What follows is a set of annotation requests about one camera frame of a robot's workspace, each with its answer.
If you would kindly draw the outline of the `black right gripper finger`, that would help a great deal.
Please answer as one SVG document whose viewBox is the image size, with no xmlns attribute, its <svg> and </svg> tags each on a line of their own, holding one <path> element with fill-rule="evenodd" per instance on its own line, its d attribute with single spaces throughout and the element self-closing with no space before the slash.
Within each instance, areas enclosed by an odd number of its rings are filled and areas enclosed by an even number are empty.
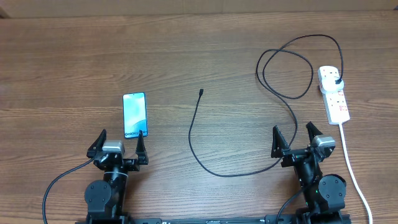
<svg viewBox="0 0 398 224">
<path fill-rule="evenodd" d="M 273 127 L 272 137 L 273 140 L 272 140 L 271 157 L 272 158 L 284 157 L 285 154 L 290 150 L 290 147 L 277 126 Z"/>
<path fill-rule="evenodd" d="M 311 144 L 318 144 L 323 133 L 310 121 L 306 124 L 308 136 Z"/>
</svg>

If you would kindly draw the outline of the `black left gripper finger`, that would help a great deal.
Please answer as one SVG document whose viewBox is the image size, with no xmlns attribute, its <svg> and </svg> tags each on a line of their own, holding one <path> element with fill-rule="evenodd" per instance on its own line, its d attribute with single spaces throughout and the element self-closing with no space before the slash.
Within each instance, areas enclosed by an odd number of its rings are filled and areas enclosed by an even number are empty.
<svg viewBox="0 0 398 224">
<path fill-rule="evenodd" d="M 147 151 L 144 145 L 144 135 L 143 131 L 139 131 L 139 136 L 137 140 L 137 146 L 136 146 L 136 155 L 137 155 L 137 160 L 140 165 L 148 165 L 149 163 L 149 158 L 147 156 Z"/>
<path fill-rule="evenodd" d="M 103 144 L 106 141 L 106 130 L 103 129 L 98 138 L 94 141 L 94 143 L 88 148 L 86 156 L 87 158 L 94 158 L 95 155 L 102 150 Z"/>
</svg>

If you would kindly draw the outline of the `blue Samsung Galaxy smartphone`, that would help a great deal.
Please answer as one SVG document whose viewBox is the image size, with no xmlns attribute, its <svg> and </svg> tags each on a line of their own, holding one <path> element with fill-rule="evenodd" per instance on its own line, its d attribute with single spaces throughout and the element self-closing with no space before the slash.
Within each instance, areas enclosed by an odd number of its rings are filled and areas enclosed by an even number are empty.
<svg viewBox="0 0 398 224">
<path fill-rule="evenodd" d="M 138 138 L 148 135 L 146 95 L 144 92 L 123 95 L 124 137 Z"/>
</svg>

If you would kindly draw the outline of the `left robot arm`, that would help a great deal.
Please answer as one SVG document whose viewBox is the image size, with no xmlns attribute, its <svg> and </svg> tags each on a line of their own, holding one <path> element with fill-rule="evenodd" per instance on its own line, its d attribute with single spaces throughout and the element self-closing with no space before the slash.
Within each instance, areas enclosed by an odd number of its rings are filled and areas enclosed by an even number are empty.
<svg viewBox="0 0 398 224">
<path fill-rule="evenodd" d="M 107 140 L 106 130 L 102 130 L 97 140 L 88 148 L 86 156 L 104 172 L 101 180 L 90 183 L 85 190 L 88 206 L 86 223 L 134 223 L 134 219 L 124 211 L 124 199 L 129 172 L 140 171 L 149 158 L 144 146 L 144 135 L 139 131 L 136 158 L 124 157 L 122 141 Z"/>
</svg>

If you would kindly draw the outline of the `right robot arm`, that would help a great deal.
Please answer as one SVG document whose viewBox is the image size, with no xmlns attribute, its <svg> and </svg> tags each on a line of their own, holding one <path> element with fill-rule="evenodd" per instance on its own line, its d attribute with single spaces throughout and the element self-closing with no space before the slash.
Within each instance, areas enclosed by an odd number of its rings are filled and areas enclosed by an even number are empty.
<svg viewBox="0 0 398 224">
<path fill-rule="evenodd" d="M 278 214 L 265 216 L 266 223 L 350 223 L 345 208 L 346 181 L 337 174 L 323 175 L 319 163 L 335 149 L 332 136 L 323 134 L 311 122 L 306 124 L 310 144 L 302 149 L 291 149 L 277 126 L 273 127 L 271 157 L 281 159 L 282 167 L 293 167 L 300 190 L 281 206 Z M 284 215 L 284 208 L 299 195 L 306 206 L 294 214 Z"/>
</svg>

